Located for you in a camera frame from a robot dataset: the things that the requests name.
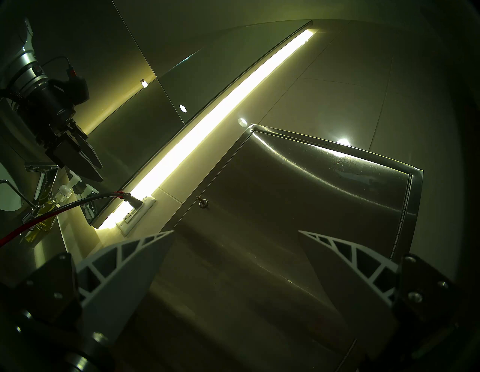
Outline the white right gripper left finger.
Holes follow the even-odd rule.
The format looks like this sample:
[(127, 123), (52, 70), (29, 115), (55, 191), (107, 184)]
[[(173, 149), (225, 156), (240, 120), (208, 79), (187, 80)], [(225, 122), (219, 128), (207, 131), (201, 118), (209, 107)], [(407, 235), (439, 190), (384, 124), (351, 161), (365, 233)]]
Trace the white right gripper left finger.
[(35, 320), (85, 336), (115, 341), (146, 295), (174, 231), (112, 244), (74, 264), (54, 256), (15, 287), (21, 308)]

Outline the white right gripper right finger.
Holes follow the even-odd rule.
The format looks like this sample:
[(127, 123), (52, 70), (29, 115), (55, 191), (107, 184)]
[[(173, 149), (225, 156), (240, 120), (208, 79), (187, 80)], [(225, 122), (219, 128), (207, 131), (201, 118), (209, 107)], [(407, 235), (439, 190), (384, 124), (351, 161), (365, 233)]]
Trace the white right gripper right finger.
[(367, 355), (419, 354), (457, 313), (457, 287), (414, 254), (395, 263), (353, 242), (299, 231), (299, 241), (334, 307)]

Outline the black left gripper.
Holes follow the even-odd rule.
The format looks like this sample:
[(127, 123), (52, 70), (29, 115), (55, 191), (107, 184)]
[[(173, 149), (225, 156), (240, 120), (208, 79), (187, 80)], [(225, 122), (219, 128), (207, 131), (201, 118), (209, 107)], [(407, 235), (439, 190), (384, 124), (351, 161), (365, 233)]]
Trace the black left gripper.
[[(28, 96), (10, 91), (10, 100), (36, 141), (47, 146), (45, 154), (60, 168), (67, 166), (75, 174), (101, 183), (102, 163), (87, 135), (75, 124), (77, 84), (73, 81), (48, 81)], [(70, 131), (73, 140), (63, 140)]]

